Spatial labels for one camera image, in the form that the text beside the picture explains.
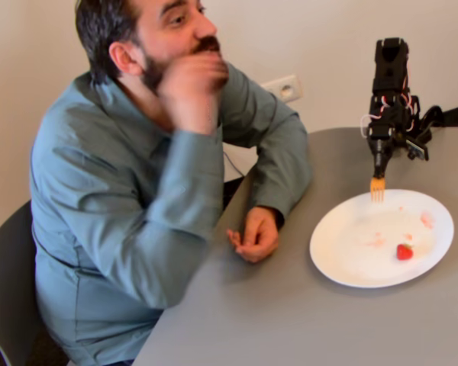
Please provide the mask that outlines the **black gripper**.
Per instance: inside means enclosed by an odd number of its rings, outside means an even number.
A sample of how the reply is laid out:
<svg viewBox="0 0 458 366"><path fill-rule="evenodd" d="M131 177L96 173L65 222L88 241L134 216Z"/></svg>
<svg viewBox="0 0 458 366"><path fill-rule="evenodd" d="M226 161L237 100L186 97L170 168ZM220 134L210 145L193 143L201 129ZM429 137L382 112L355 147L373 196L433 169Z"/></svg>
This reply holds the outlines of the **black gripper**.
<svg viewBox="0 0 458 366"><path fill-rule="evenodd" d="M373 178L384 178L395 144L398 118L392 114L368 116L367 142L373 155Z"/></svg>

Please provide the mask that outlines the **man's left hand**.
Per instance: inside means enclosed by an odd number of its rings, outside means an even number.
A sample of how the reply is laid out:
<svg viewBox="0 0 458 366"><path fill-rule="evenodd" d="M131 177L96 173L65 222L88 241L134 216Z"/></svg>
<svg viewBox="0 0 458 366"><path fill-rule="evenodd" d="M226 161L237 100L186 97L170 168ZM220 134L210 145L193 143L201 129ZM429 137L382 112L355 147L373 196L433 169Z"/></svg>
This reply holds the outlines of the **man's left hand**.
<svg viewBox="0 0 458 366"><path fill-rule="evenodd" d="M279 212L270 207L253 207L246 216L244 231L227 229L234 251L246 262L257 263L271 256L279 245Z"/></svg>

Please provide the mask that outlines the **man's right hand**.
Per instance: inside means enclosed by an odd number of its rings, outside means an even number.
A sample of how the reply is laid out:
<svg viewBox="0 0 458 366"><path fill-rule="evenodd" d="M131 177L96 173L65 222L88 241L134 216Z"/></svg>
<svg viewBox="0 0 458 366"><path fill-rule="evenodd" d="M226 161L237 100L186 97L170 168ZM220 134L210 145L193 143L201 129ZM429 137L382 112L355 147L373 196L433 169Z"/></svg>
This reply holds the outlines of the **man's right hand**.
<svg viewBox="0 0 458 366"><path fill-rule="evenodd" d="M205 51L176 59L166 70L158 93L178 130L210 135L217 118L228 69L221 54Z"/></svg>

